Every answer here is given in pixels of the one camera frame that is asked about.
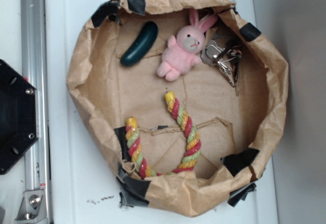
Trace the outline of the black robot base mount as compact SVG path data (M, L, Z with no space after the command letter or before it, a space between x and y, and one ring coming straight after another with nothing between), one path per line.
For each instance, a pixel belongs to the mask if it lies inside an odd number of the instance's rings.
M36 89L1 60L1 175L38 139Z

